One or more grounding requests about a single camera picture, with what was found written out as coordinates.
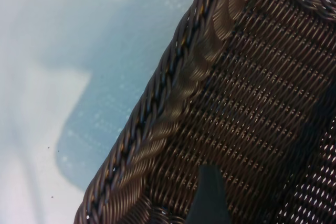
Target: wicker basket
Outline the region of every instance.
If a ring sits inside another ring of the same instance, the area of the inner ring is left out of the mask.
[[[336,223],[335,21],[335,0],[194,0],[75,223],[184,223],[202,164],[232,223]]]

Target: brown wicker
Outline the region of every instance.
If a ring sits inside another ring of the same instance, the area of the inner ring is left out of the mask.
[[[75,223],[184,223],[200,164],[232,223],[336,223],[335,21],[335,0],[194,0]]]

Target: woven rattan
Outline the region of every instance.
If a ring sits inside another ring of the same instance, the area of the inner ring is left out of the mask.
[[[184,223],[201,164],[232,223],[336,223],[335,21],[335,0],[194,0],[75,223]]]

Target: white surface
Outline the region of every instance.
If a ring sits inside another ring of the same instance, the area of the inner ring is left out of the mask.
[[[0,0],[0,223],[72,223],[192,0]]]

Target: table surface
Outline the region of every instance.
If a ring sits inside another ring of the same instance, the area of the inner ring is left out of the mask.
[[[0,223],[72,223],[192,0],[0,0]]]

